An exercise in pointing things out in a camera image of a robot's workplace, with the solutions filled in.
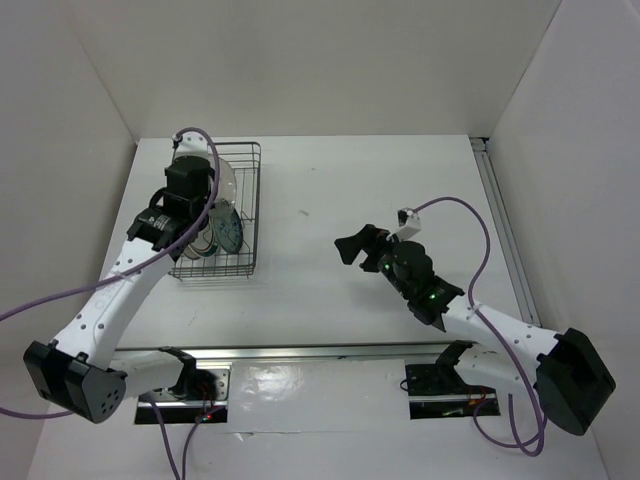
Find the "blue white patterned plate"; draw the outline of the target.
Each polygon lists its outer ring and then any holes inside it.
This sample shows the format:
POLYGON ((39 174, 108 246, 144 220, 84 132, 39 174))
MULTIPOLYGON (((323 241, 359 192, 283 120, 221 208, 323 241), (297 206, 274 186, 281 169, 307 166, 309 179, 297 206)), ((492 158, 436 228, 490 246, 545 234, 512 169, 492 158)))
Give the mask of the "blue white patterned plate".
POLYGON ((243 246, 244 233, 240 215, 235 208, 211 217, 218 245, 228 254, 238 254, 243 246))

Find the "clear glass square plate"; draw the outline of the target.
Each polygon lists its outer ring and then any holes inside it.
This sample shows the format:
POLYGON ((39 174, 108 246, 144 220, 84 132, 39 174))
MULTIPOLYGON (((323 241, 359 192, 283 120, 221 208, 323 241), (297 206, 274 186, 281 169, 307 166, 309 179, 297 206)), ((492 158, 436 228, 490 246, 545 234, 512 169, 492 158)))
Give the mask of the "clear glass square plate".
POLYGON ((215 169, 215 173, 219 181, 214 204, 224 204, 234 207, 237 195, 237 182, 234 169, 226 160, 221 158, 219 160, 219 167, 215 169))

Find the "green red rimmed white plate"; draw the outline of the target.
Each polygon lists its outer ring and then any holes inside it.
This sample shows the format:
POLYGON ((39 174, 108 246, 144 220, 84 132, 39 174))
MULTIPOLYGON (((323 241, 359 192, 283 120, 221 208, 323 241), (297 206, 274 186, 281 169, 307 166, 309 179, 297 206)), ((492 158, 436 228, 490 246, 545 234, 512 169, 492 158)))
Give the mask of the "green red rimmed white plate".
POLYGON ((193 242, 185 247, 183 255, 190 260, 199 260, 213 257, 218 250, 219 243, 215 232, 211 227, 206 227, 193 242))

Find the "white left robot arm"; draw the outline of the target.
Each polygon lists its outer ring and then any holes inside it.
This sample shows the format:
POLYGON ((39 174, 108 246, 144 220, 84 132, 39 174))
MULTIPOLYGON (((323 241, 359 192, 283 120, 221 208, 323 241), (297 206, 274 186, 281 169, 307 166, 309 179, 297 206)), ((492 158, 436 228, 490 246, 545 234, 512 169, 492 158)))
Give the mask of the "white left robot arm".
POLYGON ((174 266, 180 249, 140 265, 175 242, 188 228, 199 229, 211 193, 214 170, 202 157, 182 156, 165 170, 166 185, 127 231, 110 273, 115 282, 97 289, 76 317, 47 344, 37 341, 23 360, 40 396, 99 424, 121 402, 163 388, 184 399, 196 390, 195 359, 162 347, 128 360, 114 357, 127 326, 151 290, 174 266))

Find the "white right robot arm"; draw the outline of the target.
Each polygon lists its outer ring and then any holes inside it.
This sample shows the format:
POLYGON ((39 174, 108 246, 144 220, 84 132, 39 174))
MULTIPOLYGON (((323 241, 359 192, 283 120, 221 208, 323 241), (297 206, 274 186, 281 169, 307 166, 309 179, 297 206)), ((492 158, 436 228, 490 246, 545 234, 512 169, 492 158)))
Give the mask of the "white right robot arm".
POLYGON ((460 287, 436 275, 423 245, 372 224, 334 244, 345 265, 364 253, 363 271, 384 276, 421 323, 454 336, 436 369, 444 390, 457 392, 468 384, 527 393, 524 383, 530 381, 542 413, 577 436, 614 392, 611 373, 584 333, 559 333, 471 305, 460 287))

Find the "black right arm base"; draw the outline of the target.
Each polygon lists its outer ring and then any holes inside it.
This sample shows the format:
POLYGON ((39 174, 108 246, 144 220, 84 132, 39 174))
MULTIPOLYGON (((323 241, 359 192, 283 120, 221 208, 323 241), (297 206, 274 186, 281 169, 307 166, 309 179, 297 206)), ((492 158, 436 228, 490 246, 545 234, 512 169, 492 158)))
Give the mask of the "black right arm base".
POLYGON ((468 341, 456 340, 437 358, 434 364, 412 364, 405 367, 406 378, 399 384, 409 396, 444 396, 494 394, 495 390, 481 385, 469 385, 454 371, 461 355, 472 347, 468 341))

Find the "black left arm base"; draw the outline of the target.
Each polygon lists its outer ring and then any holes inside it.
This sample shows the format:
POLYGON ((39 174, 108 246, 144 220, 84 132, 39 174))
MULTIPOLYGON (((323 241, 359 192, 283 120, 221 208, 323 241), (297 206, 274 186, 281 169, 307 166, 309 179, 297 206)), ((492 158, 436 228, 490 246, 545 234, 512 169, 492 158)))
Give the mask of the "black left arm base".
POLYGON ((182 350, 163 347, 161 352, 175 357, 182 363, 174 385, 167 390, 176 398, 200 397, 215 401, 219 392, 219 379, 209 370, 199 369, 196 359, 182 350))

